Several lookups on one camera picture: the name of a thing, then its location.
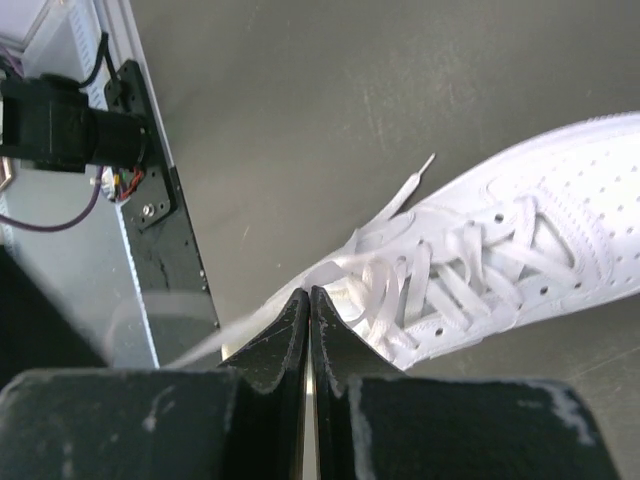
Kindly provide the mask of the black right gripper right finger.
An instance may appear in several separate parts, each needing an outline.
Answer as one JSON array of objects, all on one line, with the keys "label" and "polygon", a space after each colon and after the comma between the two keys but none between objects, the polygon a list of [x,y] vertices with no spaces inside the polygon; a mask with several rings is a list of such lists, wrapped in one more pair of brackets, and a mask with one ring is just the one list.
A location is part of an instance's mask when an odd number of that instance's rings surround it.
[{"label": "black right gripper right finger", "polygon": [[567,385],[410,377],[310,292],[323,479],[615,479],[596,421]]}]

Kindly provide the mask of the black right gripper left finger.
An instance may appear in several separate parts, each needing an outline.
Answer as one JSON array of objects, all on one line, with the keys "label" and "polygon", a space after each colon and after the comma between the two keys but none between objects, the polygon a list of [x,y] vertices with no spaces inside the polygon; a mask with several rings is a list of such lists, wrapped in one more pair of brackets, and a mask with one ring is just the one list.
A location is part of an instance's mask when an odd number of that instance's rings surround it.
[{"label": "black right gripper left finger", "polygon": [[298,479],[308,295],[208,371],[31,370],[1,394],[5,479]]}]

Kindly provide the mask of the white shoelace of shoe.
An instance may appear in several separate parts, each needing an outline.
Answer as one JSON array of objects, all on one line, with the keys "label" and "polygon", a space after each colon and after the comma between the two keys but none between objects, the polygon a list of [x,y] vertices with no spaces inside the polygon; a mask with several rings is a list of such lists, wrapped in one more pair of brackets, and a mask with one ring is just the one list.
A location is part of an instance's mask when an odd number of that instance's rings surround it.
[{"label": "white shoelace of shoe", "polygon": [[494,212],[437,228],[433,210],[396,197],[347,243],[283,286],[248,316],[221,328],[171,362],[183,368],[267,327],[296,289],[324,288],[342,321],[399,368],[477,343],[511,328],[571,268],[540,251],[549,234],[533,194]]}]

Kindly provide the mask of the white sneaker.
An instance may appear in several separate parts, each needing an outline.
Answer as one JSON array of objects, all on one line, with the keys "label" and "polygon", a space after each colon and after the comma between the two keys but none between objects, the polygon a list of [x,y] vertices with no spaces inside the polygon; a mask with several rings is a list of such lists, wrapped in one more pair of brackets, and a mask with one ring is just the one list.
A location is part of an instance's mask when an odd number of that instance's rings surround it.
[{"label": "white sneaker", "polygon": [[414,174],[347,243],[227,326],[237,351],[290,293],[318,286],[399,369],[639,291],[639,116],[562,127],[483,161],[412,207]]}]

